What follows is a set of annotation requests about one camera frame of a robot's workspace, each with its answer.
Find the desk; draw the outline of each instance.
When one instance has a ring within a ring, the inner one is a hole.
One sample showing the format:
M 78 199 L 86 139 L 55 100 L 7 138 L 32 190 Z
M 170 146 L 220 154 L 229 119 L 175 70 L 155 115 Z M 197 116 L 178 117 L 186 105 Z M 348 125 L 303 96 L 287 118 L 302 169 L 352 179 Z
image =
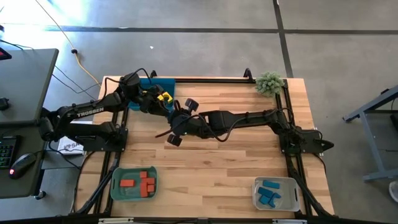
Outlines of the desk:
M 10 50 L 12 59 L 0 61 L 0 97 L 10 99 L 10 108 L 0 112 L 0 134 L 21 135 L 15 158 L 44 149 L 45 142 L 34 123 L 39 119 L 44 97 L 58 57 L 57 49 Z M 43 170 L 42 153 L 20 179 L 0 170 L 0 198 L 26 197 L 38 193 Z
M 304 80 L 287 81 L 296 125 L 313 128 Z M 108 82 L 109 92 L 116 87 L 116 83 Z M 200 104 L 198 113 L 209 110 L 244 113 L 276 108 L 275 98 L 257 94 L 253 84 L 177 83 L 175 91 L 175 99 L 182 104 L 187 98 L 196 100 Z M 100 124 L 111 118 L 111 113 L 96 114 L 93 122 Z M 127 128 L 129 137 L 120 167 L 155 166 L 159 188 L 153 200 L 115 201 L 113 217 L 294 217 L 292 212 L 259 211 L 252 204 L 251 185 L 256 177 L 287 177 L 278 137 L 269 127 L 235 129 L 226 142 L 184 136 L 180 147 L 168 144 L 167 136 L 154 137 L 170 129 L 163 117 L 130 111 Z M 98 185 L 103 157 L 100 152 L 93 154 L 83 168 L 76 198 L 78 209 Z M 303 154 L 303 164 L 309 189 L 324 208 L 333 213 L 322 163 L 314 155 Z M 104 191 L 102 208 L 108 190 Z

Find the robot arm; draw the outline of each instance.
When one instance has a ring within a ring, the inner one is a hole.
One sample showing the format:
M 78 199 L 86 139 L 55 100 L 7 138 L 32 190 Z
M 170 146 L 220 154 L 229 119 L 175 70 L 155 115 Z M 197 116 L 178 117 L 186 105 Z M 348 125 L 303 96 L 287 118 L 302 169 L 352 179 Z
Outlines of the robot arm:
M 166 134 L 173 132 L 169 136 L 168 142 L 175 146 L 180 145 L 182 142 L 181 136 L 186 134 L 198 136 L 202 139 L 216 138 L 218 141 L 224 142 L 235 128 L 266 125 L 279 136 L 281 148 L 286 153 L 322 153 L 333 147 L 333 143 L 322 139 L 319 131 L 302 130 L 298 126 L 293 126 L 287 121 L 282 110 L 238 114 L 216 110 L 192 116 L 192 111 L 196 111 L 199 106 L 197 102 L 188 99 L 185 103 L 188 109 L 179 108 L 179 103 L 175 105 L 177 108 L 169 117 L 171 130 L 166 132 Z M 291 115 L 290 120 L 293 119 L 291 111 L 289 111 L 289 115 Z M 227 136 L 224 139 L 220 139 L 219 136 L 223 134 L 227 134 Z
M 164 103 L 166 99 L 159 98 L 159 96 L 164 94 L 160 86 L 154 85 L 148 90 L 143 90 L 140 86 L 138 75 L 128 74 L 121 77 L 119 81 L 105 78 L 105 90 L 108 80 L 118 82 L 119 86 L 113 93 L 104 96 L 100 100 L 91 100 L 80 105 L 63 106 L 56 111 L 43 109 L 39 122 L 39 131 L 42 139 L 58 141 L 66 136 L 84 145 L 87 151 L 95 151 L 95 149 L 120 151 L 124 148 L 123 142 L 126 142 L 126 129 L 120 129 L 112 122 L 104 122 L 102 124 L 75 124 L 71 122 L 74 119 L 105 111 L 117 113 L 124 110 L 130 102 L 139 104 L 143 113 L 161 116 L 169 115 Z

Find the yellow cable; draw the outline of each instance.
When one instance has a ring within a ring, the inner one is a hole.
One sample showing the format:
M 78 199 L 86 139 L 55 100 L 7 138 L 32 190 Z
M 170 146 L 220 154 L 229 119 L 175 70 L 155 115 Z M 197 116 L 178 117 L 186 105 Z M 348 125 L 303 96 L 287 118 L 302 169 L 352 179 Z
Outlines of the yellow cable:
M 70 41 L 70 39 L 68 38 L 68 36 L 66 35 L 66 33 L 65 33 L 65 32 L 62 30 L 62 28 L 58 25 L 58 23 L 55 21 L 55 19 L 53 19 L 53 17 L 51 17 L 50 14 L 44 9 L 44 7 L 43 7 L 37 0 L 35 0 L 35 1 L 36 1 L 36 3 L 43 9 L 43 11 L 54 21 L 54 23 L 57 25 L 57 27 L 60 29 L 60 31 L 63 33 L 63 35 L 67 38 L 67 40 L 68 40 L 70 46 L 72 47 L 72 53 L 75 55 L 77 64 L 79 64 L 80 68 L 83 69 L 83 70 L 84 70 L 84 71 L 85 71 L 85 72 L 86 72 L 86 73 L 87 73 L 99 86 L 101 86 L 100 83 L 99 83 L 99 81 L 98 81 L 89 71 L 87 71 L 87 69 L 86 69 L 84 66 L 81 65 L 80 59 L 79 59 L 79 57 L 77 57 L 77 50 L 76 50 L 75 47 L 73 46 L 72 42 Z

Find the wheel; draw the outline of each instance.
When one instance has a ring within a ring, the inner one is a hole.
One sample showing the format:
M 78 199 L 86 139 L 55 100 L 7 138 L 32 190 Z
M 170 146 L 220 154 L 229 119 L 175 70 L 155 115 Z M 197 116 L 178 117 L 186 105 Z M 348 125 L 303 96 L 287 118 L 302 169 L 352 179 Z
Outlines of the wheel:
M 36 200 L 40 200 L 42 198 L 44 198 L 47 195 L 47 193 L 45 193 L 45 191 L 40 190 L 39 194 L 34 196 Z

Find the blue block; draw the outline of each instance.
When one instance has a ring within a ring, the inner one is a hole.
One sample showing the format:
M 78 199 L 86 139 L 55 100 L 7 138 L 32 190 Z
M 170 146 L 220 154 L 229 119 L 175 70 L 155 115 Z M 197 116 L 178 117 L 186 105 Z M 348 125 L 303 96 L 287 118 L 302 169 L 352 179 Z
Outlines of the blue block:
M 271 198 L 274 194 L 271 190 L 265 189 L 264 187 L 259 187 L 259 190 L 257 192 L 269 198 Z
M 271 181 L 268 181 L 268 180 L 264 180 L 262 182 L 262 185 L 265 186 L 265 187 L 273 188 L 273 189 L 279 189 L 280 188 L 280 184 L 275 183 L 275 182 L 271 182 Z
M 282 198 L 282 196 L 280 196 L 278 193 L 274 193 L 274 197 L 275 198 Z
M 266 196 L 264 196 L 264 195 L 261 195 L 259 201 L 260 201 L 263 205 L 268 205 L 269 200 L 270 200 L 269 197 L 266 197 Z
M 268 204 L 269 204 L 269 206 L 271 206 L 271 208 L 275 208 L 274 199 L 275 199 L 275 194 L 271 197 L 271 199 L 268 202 Z

